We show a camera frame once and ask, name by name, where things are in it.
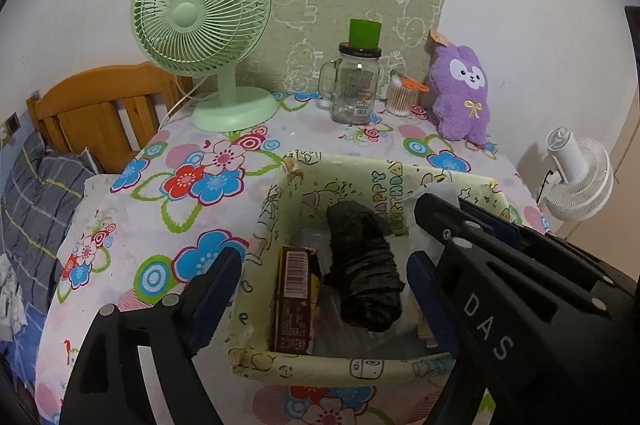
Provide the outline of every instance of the green fan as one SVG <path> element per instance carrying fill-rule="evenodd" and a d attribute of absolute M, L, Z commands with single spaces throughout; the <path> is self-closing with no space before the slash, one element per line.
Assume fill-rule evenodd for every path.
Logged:
<path fill-rule="evenodd" d="M 236 64 L 264 33 L 271 0 L 132 0 L 133 33 L 156 66 L 175 75 L 218 76 L 218 91 L 191 116 L 199 129 L 242 130 L 275 114 L 278 103 L 258 87 L 236 86 Z"/>

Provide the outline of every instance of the barcode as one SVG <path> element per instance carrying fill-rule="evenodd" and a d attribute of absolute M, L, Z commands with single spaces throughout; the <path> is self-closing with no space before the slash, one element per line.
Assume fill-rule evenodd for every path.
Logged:
<path fill-rule="evenodd" d="M 284 275 L 284 296 L 306 299 L 308 296 L 309 261 L 304 251 L 288 251 Z"/>

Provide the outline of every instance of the black plastic bag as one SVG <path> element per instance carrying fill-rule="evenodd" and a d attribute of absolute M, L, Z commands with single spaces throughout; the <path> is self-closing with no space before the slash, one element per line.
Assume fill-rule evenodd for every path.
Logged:
<path fill-rule="evenodd" d="M 385 235 L 388 222 L 354 201 L 330 206 L 326 220 L 331 230 L 333 264 L 324 283 L 340 294 L 340 316 L 352 326 L 381 333 L 402 313 L 404 283 Z"/>

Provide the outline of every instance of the fan base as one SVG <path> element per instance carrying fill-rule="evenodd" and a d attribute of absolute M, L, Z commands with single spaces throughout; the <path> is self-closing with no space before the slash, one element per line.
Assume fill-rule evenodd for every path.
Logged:
<path fill-rule="evenodd" d="M 218 93 L 199 101 L 191 122 L 207 132 L 230 132 L 248 129 L 271 118 L 278 110 L 273 95 L 258 87 L 236 87 L 238 101 L 223 105 Z"/>

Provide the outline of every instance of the glass jar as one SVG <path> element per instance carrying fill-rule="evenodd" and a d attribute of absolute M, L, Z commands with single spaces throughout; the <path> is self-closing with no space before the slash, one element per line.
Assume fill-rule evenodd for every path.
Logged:
<path fill-rule="evenodd" d="M 348 125 L 366 125 L 373 115 L 380 79 L 380 48 L 363 50 L 339 46 L 340 57 L 320 68 L 318 92 L 331 105 L 331 118 Z"/>

